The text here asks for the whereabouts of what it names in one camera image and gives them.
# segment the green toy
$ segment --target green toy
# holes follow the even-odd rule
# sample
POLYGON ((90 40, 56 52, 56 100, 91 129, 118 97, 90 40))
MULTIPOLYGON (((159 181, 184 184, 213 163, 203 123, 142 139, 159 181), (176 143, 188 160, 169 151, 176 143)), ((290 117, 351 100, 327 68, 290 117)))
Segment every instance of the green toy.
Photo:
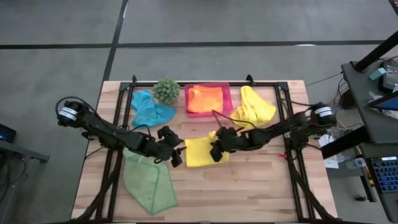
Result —
POLYGON ((176 102, 180 94, 180 86, 177 82, 165 78, 159 80, 158 84, 154 85, 153 92, 154 97, 159 100, 159 103, 169 105, 176 102))

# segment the wooden tabletop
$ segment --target wooden tabletop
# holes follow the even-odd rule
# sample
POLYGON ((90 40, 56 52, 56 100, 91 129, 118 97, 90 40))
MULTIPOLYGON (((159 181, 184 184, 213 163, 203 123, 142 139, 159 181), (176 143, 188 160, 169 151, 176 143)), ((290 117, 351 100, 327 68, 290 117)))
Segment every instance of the wooden tabletop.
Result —
MULTIPOLYGON (((304 82, 288 81, 293 101, 308 103, 304 82)), ((104 82, 98 103, 99 115, 112 122, 118 97, 120 82, 104 82)), ((268 103, 276 105, 274 88, 254 87, 254 90, 268 103)), ((240 87, 231 87, 231 97, 236 108, 241 105, 240 87)), ((126 100, 122 104, 120 122, 126 100)), ((164 125, 170 126, 180 138, 207 136, 209 131, 217 130, 214 118, 188 118, 185 115, 183 90, 176 103, 173 120, 164 125)), ((306 106, 293 105, 294 113, 307 109, 306 106)), ((134 110, 130 111, 130 122, 134 110)), ((278 113, 270 124, 280 121, 278 113)), ((231 122, 221 119, 224 125, 231 122)), ((151 128, 156 133, 162 126, 151 128)), ((89 143, 87 153, 99 148, 99 143, 89 143)), ((213 166, 187 168, 185 164, 177 168, 170 166, 178 206, 155 215, 149 215, 124 188, 123 175, 119 180, 116 199, 115 222, 294 222, 297 216, 294 207, 289 170, 285 159, 279 154, 285 151, 281 136, 274 138, 262 149, 252 152, 237 152, 229 157, 229 162, 213 166)), ((80 184, 76 195, 72 218, 81 215, 94 199, 101 185, 106 150, 93 154, 84 163, 80 184)), ((335 203, 331 194, 328 176, 323 164, 322 154, 311 147, 303 150, 310 189, 328 212, 337 217, 335 203)), ((108 191, 104 204, 104 214, 108 211, 108 191)), ((300 191, 304 214, 305 200, 300 191)))

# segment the yellow cloth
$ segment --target yellow cloth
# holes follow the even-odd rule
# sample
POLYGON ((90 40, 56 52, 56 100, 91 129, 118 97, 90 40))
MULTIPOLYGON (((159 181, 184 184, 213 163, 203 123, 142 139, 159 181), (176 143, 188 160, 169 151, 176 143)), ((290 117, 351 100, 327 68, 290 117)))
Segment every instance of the yellow cloth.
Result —
POLYGON ((212 110, 222 112, 224 106, 221 87, 194 85, 188 90, 187 110, 192 113, 205 113, 212 110))
MULTIPOLYGON (((241 88, 242 106, 236 108, 231 118, 252 122, 256 126, 268 123, 276 112, 276 107, 265 102, 250 86, 241 88)), ((240 127, 253 128, 251 124, 235 122, 240 127)))
POLYGON ((200 167, 212 164, 220 164, 229 161, 229 153, 223 152, 223 157, 219 162, 215 162, 210 155, 213 148, 211 142, 217 140, 216 132, 210 131, 209 136, 203 138, 186 139, 185 150, 187 167, 200 167))

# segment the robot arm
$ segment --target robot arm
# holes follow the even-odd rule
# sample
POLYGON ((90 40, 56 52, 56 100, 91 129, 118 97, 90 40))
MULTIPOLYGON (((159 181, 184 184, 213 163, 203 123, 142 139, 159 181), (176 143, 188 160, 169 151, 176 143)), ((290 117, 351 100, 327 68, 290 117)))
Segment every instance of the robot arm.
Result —
POLYGON ((310 135, 325 132, 327 128, 336 124, 335 116, 328 105, 318 103, 310 106, 307 111, 311 111, 310 116, 306 115, 306 111, 295 113, 291 118, 268 128, 255 127, 249 131, 242 131, 240 136, 234 128, 221 127, 216 133, 218 140, 211 143, 213 149, 210 154, 213 160, 218 162, 222 158, 222 152, 260 149, 272 138, 289 132, 289 147, 295 150, 303 148, 310 135))
POLYGON ((182 163, 180 150, 175 150, 174 147, 183 140, 179 139, 168 126, 158 130, 159 139, 163 139, 155 142, 155 138, 148 134, 135 132, 134 129, 126 131, 105 121, 96 112, 90 111, 88 104, 77 101, 66 101, 64 107, 57 113, 57 119, 58 125, 83 128, 88 134, 97 136, 104 147, 110 149, 126 147, 134 153, 162 161, 172 158, 174 167, 182 163))

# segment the pink tray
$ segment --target pink tray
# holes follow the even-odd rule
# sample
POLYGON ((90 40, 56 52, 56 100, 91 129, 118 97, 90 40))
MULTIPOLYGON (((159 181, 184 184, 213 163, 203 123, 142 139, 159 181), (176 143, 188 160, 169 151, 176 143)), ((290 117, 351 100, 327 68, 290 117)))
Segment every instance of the pink tray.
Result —
POLYGON ((223 114, 228 115, 232 112, 234 109, 234 106, 232 105, 232 100, 231 100, 231 92, 229 90, 229 83, 226 82, 219 82, 219 83, 196 83, 196 84, 189 84, 185 85, 184 91, 185 91, 185 112, 187 113, 187 116, 189 118, 204 118, 204 117, 209 117, 213 116, 212 112, 206 112, 206 113, 192 113, 187 110, 188 108, 188 90, 190 88, 193 88, 194 85, 200 85, 200 86, 205 86, 205 87, 221 87, 223 91, 223 114))

